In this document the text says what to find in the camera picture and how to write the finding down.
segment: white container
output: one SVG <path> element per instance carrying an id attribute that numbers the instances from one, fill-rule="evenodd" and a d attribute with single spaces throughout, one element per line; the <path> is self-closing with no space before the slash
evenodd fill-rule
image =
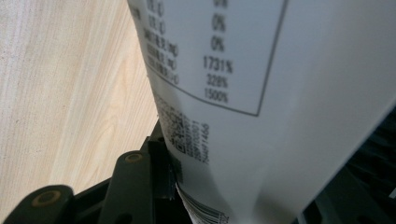
<path id="1" fill-rule="evenodd" d="M 129 0 L 195 223 L 290 223 L 396 102 L 396 2 Z"/>

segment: nutrition facts table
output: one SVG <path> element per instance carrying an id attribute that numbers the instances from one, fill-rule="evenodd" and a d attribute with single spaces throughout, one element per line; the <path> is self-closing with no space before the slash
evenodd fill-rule
<path id="1" fill-rule="evenodd" d="M 151 76 L 250 116 L 260 114 L 285 7 L 286 1 L 130 1 Z"/>

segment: wooden surface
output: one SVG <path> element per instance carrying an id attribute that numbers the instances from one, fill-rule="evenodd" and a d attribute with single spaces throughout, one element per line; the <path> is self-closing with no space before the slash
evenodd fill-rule
<path id="1" fill-rule="evenodd" d="M 156 114 L 126 0 L 1 2 L 1 222 L 35 189 L 109 177 Z"/>

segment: round screw hole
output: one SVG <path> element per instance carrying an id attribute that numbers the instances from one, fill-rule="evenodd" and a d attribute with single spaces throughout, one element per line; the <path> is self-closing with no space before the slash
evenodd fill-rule
<path id="1" fill-rule="evenodd" d="M 124 213 L 117 217 L 114 224 L 131 224 L 132 223 L 132 216 L 130 214 Z"/>
<path id="2" fill-rule="evenodd" d="M 367 217 L 367 216 L 359 216 L 359 217 L 357 218 L 357 220 L 358 220 L 358 222 L 359 222 L 360 224 L 376 224 L 375 221 L 373 221 L 372 219 L 370 219 L 370 218 Z"/>
<path id="3" fill-rule="evenodd" d="M 143 158 L 143 156 L 141 154 L 132 153 L 132 154 L 128 155 L 127 157 L 125 157 L 125 160 L 129 163 L 132 163 L 132 162 L 140 161 L 140 160 L 142 160 L 142 158 Z"/>
<path id="4" fill-rule="evenodd" d="M 37 195 L 32 200 L 33 207 L 45 207 L 56 203 L 61 198 L 61 192 L 59 190 L 49 190 Z"/>

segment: light wood table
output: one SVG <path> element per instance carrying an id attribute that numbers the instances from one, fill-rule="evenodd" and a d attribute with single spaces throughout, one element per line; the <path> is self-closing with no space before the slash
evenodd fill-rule
<path id="1" fill-rule="evenodd" d="M 78 193 L 157 113 L 126 0 L 0 4 L 0 222 L 31 191 Z"/>

